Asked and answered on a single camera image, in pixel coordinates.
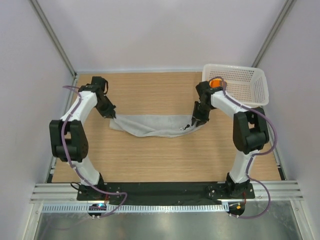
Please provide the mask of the orange grey giraffe towel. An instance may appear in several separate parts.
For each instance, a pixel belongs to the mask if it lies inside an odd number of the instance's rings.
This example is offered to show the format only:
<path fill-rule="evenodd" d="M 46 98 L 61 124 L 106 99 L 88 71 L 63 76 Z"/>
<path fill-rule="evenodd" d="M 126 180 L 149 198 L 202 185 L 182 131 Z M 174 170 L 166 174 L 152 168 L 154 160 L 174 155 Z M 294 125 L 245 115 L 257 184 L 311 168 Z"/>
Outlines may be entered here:
<path fill-rule="evenodd" d="M 221 78 L 214 78 L 208 81 L 211 88 L 223 88 L 225 86 L 225 81 Z"/>

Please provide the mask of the grey cloth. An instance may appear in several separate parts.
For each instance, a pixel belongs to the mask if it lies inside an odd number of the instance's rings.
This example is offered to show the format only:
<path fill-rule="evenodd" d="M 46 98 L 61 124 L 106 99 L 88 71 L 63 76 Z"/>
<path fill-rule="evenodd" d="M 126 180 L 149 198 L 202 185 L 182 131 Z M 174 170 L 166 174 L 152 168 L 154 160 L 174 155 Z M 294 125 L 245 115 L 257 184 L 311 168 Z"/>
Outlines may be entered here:
<path fill-rule="evenodd" d="M 176 138 L 199 130 L 191 115 L 123 115 L 109 121 L 109 128 L 135 137 Z"/>

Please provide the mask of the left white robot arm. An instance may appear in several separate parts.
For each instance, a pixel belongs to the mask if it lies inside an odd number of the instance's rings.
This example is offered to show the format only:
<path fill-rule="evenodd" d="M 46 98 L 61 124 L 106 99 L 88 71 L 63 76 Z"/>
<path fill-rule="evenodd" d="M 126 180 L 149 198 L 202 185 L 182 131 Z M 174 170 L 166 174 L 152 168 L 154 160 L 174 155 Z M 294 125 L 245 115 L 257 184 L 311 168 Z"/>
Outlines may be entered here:
<path fill-rule="evenodd" d="M 49 135 L 52 155 L 69 166 L 80 178 L 82 192 L 95 200 L 101 200 L 108 194 L 102 175 L 89 159 L 89 142 L 85 134 L 84 123 L 92 111 L 106 119 L 116 118 L 116 106 L 107 97 L 109 83 L 101 76 L 93 76 L 91 83 L 81 87 L 64 87 L 77 94 L 70 109 L 58 120 L 49 123 Z"/>

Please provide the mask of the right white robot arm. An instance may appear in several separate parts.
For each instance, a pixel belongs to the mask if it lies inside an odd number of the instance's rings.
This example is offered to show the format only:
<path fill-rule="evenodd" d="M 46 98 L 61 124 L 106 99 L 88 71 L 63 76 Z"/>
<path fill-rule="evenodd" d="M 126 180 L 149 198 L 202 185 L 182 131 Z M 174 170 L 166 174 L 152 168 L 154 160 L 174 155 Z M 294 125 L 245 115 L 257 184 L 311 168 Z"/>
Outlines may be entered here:
<path fill-rule="evenodd" d="M 216 77 L 195 87 L 199 101 L 194 103 L 191 124 L 195 127 L 206 124 L 213 109 L 232 118 L 232 140 L 237 152 L 222 191 L 230 198 L 241 198 L 249 189 L 250 159 L 255 158 L 270 138 L 264 110 L 235 100 L 226 93 L 226 86 L 223 79 Z"/>

